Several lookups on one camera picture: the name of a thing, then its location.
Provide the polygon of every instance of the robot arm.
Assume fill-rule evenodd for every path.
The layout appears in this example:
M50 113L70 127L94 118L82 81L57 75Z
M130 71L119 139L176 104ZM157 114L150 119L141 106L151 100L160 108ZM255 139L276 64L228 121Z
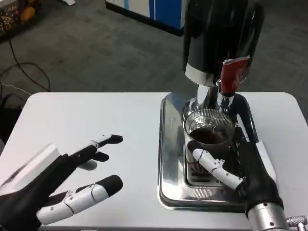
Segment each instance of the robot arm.
M238 124L234 140L243 179L225 171L222 168L224 160L214 159L198 142L189 142L188 148L194 158L216 179L238 192L253 231L288 231L289 227L306 231L305 216L285 218L283 202L275 182L276 174L265 149L260 148L258 143L249 142Z
M104 162L108 155L97 149L123 138L105 135L72 155L60 155L51 144L30 159L0 187L0 225L6 231L37 230L79 213L114 195L122 188L119 176L109 176L96 183L50 196L73 172L88 162Z

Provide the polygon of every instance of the black cable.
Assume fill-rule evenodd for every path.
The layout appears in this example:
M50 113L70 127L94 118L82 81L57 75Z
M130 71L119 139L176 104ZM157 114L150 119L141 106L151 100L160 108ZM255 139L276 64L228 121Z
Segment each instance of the black cable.
M0 90L1 90L1 92L0 92L0 102L1 102L2 97L3 97L3 85L1 83L1 81L0 81Z
M19 64L20 65L32 65L32 66L35 66L38 70L40 70L44 74L44 76L46 77L46 79L48 81L48 90L50 91L50 80L48 78L48 75L39 65L37 65L36 63L33 63L33 62L22 62L22 63L19 63ZM4 71L2 71L2 73L0 74L0 80L2 79L2 77L4 76L5 73L9 72L14 67L18 67L18 64L14 64L12 66L9 66Z
M14 52L14 48L13 48L13 44L12 44L10 32L6 29L5 22L4 22L4 20L3 20L1 17L0 17L0 20L1 20L1 23L2 23L2 26L3 26L3 29L5 30L5 32L6 32L7 35L8 35L8 40L9 40L9 44L10 44L10 47L11 47L11 51L12 51L13 57L14 57L15 62L16 62L16 65L14 65L14 66L18 66L19 69L24 73L24 75L25 75L28 79L30 79L34 84L36 84L36 85L40 86L41 88L45 89L46 91L50 92L50 91L51 91L51 89L50 89L50 79L48 78L46 72L45 72L42 68L40 68L37 64L32 63L32 65L36 66L36 67L37 67L42 73L44 73L44 75L46 76L46 79L47 79L47 81L48 81L48 88L44 87L43 85L39 84L39 83L36 82L34 79L32 79L32 78L24 71L24 69L21 67L20 63L19 63L18 60L17 60L17 57L16 57L16 55L15 55L15 52ZM7 71L9 71L9 70L10 70L11 68L13 68L14 66L11 66L11 67L7 68L3 73L1 73L0 76L2 76L4 73L6 73Z

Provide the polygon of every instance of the red lever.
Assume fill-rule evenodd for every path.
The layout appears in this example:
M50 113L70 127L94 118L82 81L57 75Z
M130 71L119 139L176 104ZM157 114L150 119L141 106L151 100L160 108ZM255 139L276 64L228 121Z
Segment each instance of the red lever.
M248 65L250 55L237 59L228 59L223 62L222 71L220 74L221 93L235 93L240 85L242 76Z

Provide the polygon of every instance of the gray carpet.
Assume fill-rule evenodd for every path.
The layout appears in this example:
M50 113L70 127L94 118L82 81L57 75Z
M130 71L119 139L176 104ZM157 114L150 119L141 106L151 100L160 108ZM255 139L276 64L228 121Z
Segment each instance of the gray carpet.
M181 72L181 37L107 10L102 0L76 1L68 7L45 0L44 19L13 39L18 59L39 64L51 79L52 91L196 90L197 85ZM267 18L250 76L240 90L288 92L307 120L308 4L306 0L264 2ZM0 49L3 70L14 62L8 43ZM25 70L46 85L38 70L31 66ZM3 81L30 93L42 91L18 69ZM16 93L10 87L3 91Z

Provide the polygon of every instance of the wire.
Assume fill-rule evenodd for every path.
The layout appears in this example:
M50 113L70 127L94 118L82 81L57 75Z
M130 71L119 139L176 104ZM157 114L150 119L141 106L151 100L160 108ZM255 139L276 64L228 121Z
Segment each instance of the wire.
M0 90L1 90L1 92L0 92L0 102L1 102L1 100L2 100L2 95L3 95L3 86L2 86L2 83L0 82Z
M15 88L17 90L21 90L23 91L24 93L26 93L27 95L31 96L32 94L30 94L29 92L25 91L24 89L21 89L21 88L18 88L18 87L15 87L14 85L9 85L9 84L4 84L4 83L1 83L2 85L6 86L6 87L12 87L12 88Z
M44 74L44 76L46 77L46 79L48 81L48 90L50 90L50 80L48 78L48 75L39 65L37 65L36 63L33 63L33 62L22 62L22 63L20 63L20 65L32 65L32 66L35 66L38 70L40 70ZM2 71L2 73L0 74L0 80L4 76L5 73L9 72L14 67L18 67L18 65L14 64L14 65L6 68L4 71Z
M14 48L13 48L13 44L12 44L12 40L11 40L11 36L10 36L10 32L6 29L6 25L5 25L5 22L4 20L2 19L2 17L0 17L0 20L1 20L1 23L2 23L2 26L3 26L3 29L5 30L5 32L7 33L8 35L8 40L9 40L9 44L10 44L10 47L11 47L11 51L12 51L12 54L13 54L13 57L14 57L14 60L16 62L16 65L14 66L18 66L19 69L24 73L24 75L29 79L31 80L34 84L40 86L41 88L45 89L46 91L50 92L51 89L50 89L50 79L48 78L46 72L40 68L37 64L35 63L32 63L32 65L36 66L42 73L44 73L44 75L46 76L46 79L48 81L48 88L44 87L43 85L39 84L38 82L36 82L34 79L32 79L25 71L24 69L21 67L20 63L18 62L17 60L17 57L15 55L15 51L14 51ZM9 68L7 68L3 73L0 74L0 76L2 76L4 73L8 72L11 68L13 68L14 66L11 66Z

